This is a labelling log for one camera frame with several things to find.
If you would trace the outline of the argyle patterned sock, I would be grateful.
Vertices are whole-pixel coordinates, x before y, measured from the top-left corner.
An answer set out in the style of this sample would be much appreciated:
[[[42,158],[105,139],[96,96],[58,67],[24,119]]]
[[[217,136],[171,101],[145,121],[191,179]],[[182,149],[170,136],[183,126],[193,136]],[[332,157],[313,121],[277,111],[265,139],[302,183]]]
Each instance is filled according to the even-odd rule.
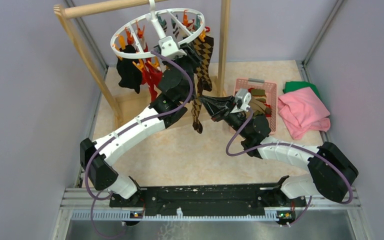
[[[202,109],[202,103],[200,102],[200,100],[197,98],[194,99],[192,104],[192,110],[191,110],[192,121],[193,121],[192,127],[198,134],[201,134],[203,131],[203,126],[199,120],[201,109]]]
[[[213,89],[209,75],[209,65],[214,51],[214,38],[207,35],[204,37],[204,41],[196,38],[193,41],[193,47],[201,59],[201,64],[196,68],[195,74],[198,80],[197,94],[202,95],[203,91],[211,92]]]

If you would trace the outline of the white round clip hanger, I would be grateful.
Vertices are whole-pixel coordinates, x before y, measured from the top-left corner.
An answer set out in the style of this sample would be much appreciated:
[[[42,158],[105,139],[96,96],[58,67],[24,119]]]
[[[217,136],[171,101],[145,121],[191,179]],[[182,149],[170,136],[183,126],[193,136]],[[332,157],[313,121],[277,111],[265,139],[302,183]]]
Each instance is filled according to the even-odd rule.
[[[181,45],[189,45],[190,43],[193,43],[195,39],[204,36],[206,27],[205,17],[200,11],[191,8],[168,8],[157,10],[156,2],[154,0],[146,0],[145,3],[149,4],[149,12],[139,17],[136,17],[128,23],[124,24],[111,37],[110,47],[117,57],[139,60],[156,57],[157,54],[160,54],[159,57],[162,58],[163,56],[161,55],[161,49],[159,47],[160,39],[163,39],[167,36],[171,36],[174,41],[179,45],[179,48],[181,48]],[[188,27],[188,21],[179,20],[179,18],[176,17],[176,14],[194,15],[197,18],[197,20],[194,21],[197,28],[193,30],[191,27]],[[178,26],[179,30],[185,34],[185,38],[180,39],[178,37],[166,33],[164,31],[164,28],[162,27],[161,21],[159,20],[160,16],[168,16],[172,21],[174,21],[174,23]],[[137,33],[133,28],[133,24],[144,20],[146,20],[152,25],[155,30],[155,33],[158,36],[156,50],[145,51],[145,49],[142,47],[141,41],[139,40]],[[127,33],[130,33],[130,36],[133,38],[133,48],[135,50],[135,52],[133,53],[127,53],[119,50],[121,44],[117,43],[117,41],[120,40],[121,37],[127,36]]]

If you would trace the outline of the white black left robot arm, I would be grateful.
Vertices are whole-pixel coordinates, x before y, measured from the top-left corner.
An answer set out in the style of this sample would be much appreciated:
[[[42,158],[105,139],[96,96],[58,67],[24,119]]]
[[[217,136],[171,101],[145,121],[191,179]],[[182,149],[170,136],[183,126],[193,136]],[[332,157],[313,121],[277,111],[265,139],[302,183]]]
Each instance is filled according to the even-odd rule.
[[[160,50],[151,51],[167,69],[157,86],[161,93],[142,112],[99,139],[85,138],[80,142],[85,187],[93,199],[103,201],[104,197],[92,193],[91,187],[99,193],[108,191],[121,196],[129,207],[140,202],[141,194],[136,182],[118,173],[113,166],[132,147],[179,121],[188,110],[186,104],[196,99],[194,73],[202,59],[191,44],[182,46],[181,50],[185,55],[174,57],[163,56]]]

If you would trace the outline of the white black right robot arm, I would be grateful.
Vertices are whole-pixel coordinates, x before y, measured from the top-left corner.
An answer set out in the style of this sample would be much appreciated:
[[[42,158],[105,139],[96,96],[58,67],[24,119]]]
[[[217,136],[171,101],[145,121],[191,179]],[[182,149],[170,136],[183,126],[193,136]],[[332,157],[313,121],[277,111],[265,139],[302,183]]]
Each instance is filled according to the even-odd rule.
[[[334,143],[299,145],[271,136],[265,114],[257,114],[244,97],[201,96],[199,100],[214,122],[225,121],[236,131],[225,149],[228,156],[247,154],[306,171],[281,181],[280,188],[273,192],[277,205],[287,206],[297,197],[317,194],[343,205],[352,201],[352,184],[359,172]]]

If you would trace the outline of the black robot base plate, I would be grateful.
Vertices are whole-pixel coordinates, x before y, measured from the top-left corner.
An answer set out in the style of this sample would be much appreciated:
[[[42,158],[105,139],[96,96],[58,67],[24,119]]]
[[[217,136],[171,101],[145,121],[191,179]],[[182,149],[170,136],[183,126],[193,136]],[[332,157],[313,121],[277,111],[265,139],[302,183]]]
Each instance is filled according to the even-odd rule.
[[[305,199],[289,199],[277,183],[152,186],[129,199],[113,194],[111,208],[140,208],[145,215],[174,216],[181,209],[191,217],[263,216],[269,207],[304,207]]]

